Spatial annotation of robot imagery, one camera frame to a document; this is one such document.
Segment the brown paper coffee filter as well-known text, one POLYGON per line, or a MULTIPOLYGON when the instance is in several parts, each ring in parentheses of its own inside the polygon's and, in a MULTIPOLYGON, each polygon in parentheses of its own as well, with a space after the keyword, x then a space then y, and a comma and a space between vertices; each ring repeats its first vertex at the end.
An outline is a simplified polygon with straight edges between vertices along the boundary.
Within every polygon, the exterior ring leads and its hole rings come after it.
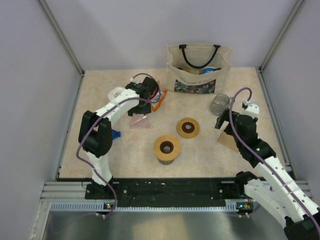
POLYGON ((235 139, 232 135, 228 135, 225 132, 222 132, 220 134, 220 136, 217 139, 217 142, 223 146, 225 146, 226 148, 234 151, 235 153, 238 153, 239 150, 237 148, 235 139))

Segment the pink glass dripper cone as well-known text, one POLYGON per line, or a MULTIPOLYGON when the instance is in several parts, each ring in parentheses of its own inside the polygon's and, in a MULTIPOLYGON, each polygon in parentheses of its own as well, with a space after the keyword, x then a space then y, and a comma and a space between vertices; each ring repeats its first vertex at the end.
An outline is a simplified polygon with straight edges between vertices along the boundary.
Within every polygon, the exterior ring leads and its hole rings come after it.
POLYGON ((128 125, 132 129, 140 129, 149 128, 151 124, 147 115, 135 114, 131 117, 131 120, 129 121, 128 125))

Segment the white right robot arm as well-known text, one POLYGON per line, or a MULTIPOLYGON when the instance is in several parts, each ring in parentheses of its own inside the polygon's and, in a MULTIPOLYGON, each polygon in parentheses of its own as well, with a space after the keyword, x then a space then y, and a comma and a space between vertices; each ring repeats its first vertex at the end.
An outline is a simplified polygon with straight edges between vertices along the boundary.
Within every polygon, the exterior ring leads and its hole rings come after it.
POLYGON ((240 155, 258 171, 268 185, 252 172, 239 172, 233 192, 257 201, 283 228, 289 240, 320 238, 320 207, 311 200, 288 174, 270 145, 257 133, 257 118, 226 109, 217 118, 215 128, 224 122, 224 132, 232 136, 240 155))

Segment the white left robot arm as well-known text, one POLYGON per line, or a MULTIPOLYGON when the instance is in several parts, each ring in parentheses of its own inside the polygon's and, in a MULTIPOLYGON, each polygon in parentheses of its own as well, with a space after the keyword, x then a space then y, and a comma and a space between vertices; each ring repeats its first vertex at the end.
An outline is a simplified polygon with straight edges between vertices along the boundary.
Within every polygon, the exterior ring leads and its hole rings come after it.
POLYGON ((86 111, 81 120, 76 157, 88 164, 92 179, 98 185, 96 192, 109 198, 114 191, 110 182, 108 152, 113 145, 113 125, 124 115, 147 115, 152 112, 153 99, 160 92, 157 81, 145 74, 142 82, 130 81, 115 99, 96 111, 86 111))

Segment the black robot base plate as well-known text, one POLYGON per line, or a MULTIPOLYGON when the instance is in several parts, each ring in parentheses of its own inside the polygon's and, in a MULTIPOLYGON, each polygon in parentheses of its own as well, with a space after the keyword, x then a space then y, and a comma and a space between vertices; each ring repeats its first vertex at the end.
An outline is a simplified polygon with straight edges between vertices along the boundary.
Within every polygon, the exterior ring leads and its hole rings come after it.
POLYGON ((238 177, 112 178, 103 186, 92 181, 87 200, 114 200, 129 206, 208 206, 210 202, 248 199, 238 177))

